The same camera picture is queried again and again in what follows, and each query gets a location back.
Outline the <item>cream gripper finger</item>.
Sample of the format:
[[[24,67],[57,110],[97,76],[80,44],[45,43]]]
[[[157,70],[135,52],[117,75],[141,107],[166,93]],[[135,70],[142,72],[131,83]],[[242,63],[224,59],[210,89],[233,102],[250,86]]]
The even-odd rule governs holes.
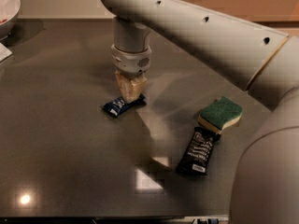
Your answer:
[[[129,86],[129,95],[128,95],[128,102],[131,103],[135,101],[139,95],[142,93],[143,89],[147,84],[147,79],[144,75],[139,77],[132,78],[130,80]]]
[[[115,72],[115,77],[116,77],[117,83],[119,85],[119,89],[121,91],[122,98],[125,101],[128,101],[129,97],[130,97],[130,87],[131,87],[130,81],[119,71]]]

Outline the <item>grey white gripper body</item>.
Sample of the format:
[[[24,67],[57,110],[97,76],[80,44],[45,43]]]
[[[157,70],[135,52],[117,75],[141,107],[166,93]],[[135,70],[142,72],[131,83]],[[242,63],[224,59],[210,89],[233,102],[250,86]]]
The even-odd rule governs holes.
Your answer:
[[[112,62],[116,69],[126,77],[137,77],[150,68],[151,48],[142,52],[121,51],[111,46]]]

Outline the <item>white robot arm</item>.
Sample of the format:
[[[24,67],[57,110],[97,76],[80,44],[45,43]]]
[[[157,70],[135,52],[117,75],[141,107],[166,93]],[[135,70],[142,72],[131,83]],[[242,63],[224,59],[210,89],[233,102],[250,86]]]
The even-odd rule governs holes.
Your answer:
[[[144,87],[154,30],[269,108],[237,165],[229,224],[298,224],[298,40],[180,0],[101,0],[114,14],[112,59],[122,97]]]

